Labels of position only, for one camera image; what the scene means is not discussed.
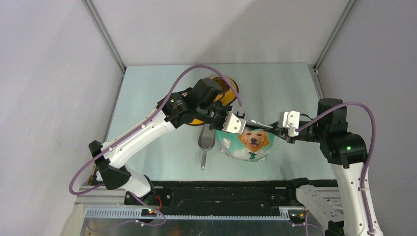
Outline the metal food scoop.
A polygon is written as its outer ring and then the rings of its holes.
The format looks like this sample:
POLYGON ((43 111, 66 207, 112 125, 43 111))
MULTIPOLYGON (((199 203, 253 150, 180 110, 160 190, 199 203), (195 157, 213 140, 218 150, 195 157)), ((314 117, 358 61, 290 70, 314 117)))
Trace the metal food scoop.
POLYGON ((198 138, 198 146, 203 151, 201 159, 201 170, 206 167, 207 152, 215 145, 215 131, 210 129, 208 124, 204 124, 200 136, 198 138))

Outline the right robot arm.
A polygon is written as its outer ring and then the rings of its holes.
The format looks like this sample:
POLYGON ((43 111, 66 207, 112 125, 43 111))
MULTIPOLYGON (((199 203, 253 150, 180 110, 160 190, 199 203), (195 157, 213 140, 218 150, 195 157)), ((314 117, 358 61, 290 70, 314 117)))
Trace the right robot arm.
POLYGON ((317 116, 311 121, 301 121, 297 111, 279 114, 278 137, 291 144, 304 141, 320 145, 335 175, 342 212, 319 195, 305 177, 290 181, 286 199, 294 206, 302 204, 326 236, 381 236, 383 231, 373 208, 368 179, 374 144, 367 146, 360 135, 348 131, 350 105, 340 99, 322 98, 317 116))

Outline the green pet food bag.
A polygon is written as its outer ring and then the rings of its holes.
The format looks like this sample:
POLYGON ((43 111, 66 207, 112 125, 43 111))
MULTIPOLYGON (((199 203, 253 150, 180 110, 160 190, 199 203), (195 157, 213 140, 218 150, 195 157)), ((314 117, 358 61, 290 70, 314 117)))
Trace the green pet food bag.
POLYGON ((273 134, 260 128, 245 128, 242 133, 215 133, 221 153, 247 162, 265 162, 275 139, 273 134))

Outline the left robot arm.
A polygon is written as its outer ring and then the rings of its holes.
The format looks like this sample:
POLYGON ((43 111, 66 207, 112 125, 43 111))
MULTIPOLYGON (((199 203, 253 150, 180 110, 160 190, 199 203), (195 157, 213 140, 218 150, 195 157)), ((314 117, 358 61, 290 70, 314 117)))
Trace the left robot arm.
POLYGON ((192 88, 172 92, 157 103, 142 121, 113 140, 92 141, 89 150, 108 190, 123 189, 133 193, 144 205, 155 200, 153 184, 146 175, 128 170, 126 163, 152 141, 194 120, 214 130, 240 132, 240 122, 231 105, 217 99, 222 87, 210 78, 200 79, 192 88))

